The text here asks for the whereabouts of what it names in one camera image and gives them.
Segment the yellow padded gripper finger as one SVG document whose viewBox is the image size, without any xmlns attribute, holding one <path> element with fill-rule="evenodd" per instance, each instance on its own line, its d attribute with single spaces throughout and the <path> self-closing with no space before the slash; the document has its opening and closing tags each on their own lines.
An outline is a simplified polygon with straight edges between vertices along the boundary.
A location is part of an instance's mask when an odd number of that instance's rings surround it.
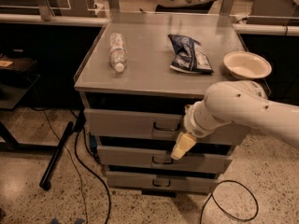
<svg viewBox="0 0 299 224">
<path fill-rule="evenodd" d="M 172 149 L 171 158 L 180 160 L 196 143 L 197 140 L 193 135 L 189 133 L 180 133 L 176 144 Z"/>
</svg>

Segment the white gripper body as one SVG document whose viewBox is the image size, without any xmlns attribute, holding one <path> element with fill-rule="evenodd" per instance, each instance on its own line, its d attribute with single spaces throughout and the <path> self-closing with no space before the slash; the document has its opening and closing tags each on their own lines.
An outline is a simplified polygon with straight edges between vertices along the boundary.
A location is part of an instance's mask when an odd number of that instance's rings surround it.
<svg viewBox="0 0 299 224">
<path fill-rule="evenodd" d="M 216 119 L 207 111 L 204 102 L 185 106 L 183 125 L 187 133 L 203 138 L 213 133 L 219 126 Z"/>
</svg>

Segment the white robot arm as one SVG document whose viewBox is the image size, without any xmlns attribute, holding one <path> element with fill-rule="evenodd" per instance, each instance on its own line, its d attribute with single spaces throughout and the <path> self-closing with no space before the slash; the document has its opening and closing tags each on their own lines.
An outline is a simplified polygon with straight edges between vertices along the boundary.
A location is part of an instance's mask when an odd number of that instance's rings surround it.
<svg viewBox="0 0 299 224">
<path fill-rule="evenodd" d="M 185 108 L 184 131 L 171 158 L 181 159 L 199 138 L 230 124 L 241 124 L 299 148 L 299 107 L 267 99 L 254 81 L 223 81 L 209 86 L 204 99 Z"/>
</svg>

